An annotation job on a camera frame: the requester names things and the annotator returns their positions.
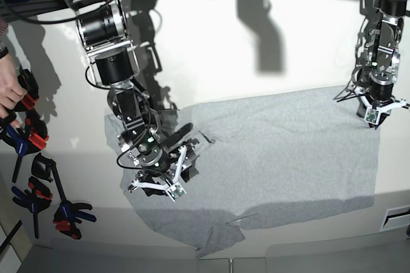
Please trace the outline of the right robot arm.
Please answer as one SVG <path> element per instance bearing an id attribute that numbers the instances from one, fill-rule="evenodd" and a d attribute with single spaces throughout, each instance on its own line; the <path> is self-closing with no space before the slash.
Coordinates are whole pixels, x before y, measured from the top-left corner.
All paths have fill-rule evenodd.
<path id="1" fill-rule="evenodd" d="M 138 62 L 127 13 L 120 0 L 64 0 L 75 13 L 76 29 L 85 51 L 86 80 L 107 92 L 115 116 L 117 162 L 127 159 L 135 172 L 128 190 L 165 195 L 175 201 L 186 194 L 184 184 L 194 175 L 193 126 L 173 133 L 163 129 L 150 93 L 137 81 Z"/>

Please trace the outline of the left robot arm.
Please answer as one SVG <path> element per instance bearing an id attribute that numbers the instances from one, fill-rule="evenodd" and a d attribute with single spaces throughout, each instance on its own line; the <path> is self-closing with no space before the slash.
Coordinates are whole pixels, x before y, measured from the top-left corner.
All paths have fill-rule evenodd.
<path id="1" fill-rule="evenodd" d="M 365 30 L 365 43 L 352 71 L 352 92 L 360 100 L 357 116 L 377 129 L 391 111 L 409 108 L 396 99 L 393 87 L 400 65 L 399 43 L 408 0 L 373 0 L 375 20 Z"/>

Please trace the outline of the person's hand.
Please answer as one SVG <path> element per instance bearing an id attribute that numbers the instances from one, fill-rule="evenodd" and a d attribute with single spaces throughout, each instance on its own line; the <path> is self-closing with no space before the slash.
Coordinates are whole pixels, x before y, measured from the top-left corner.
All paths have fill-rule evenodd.
<path id="1" fill-rule="evenodd" d="M 17 79 L 17 67 L 10 53 L 1 57 L 1 118 L 6 118 L 8 110 L 13 110 L 26 95 Z"/>

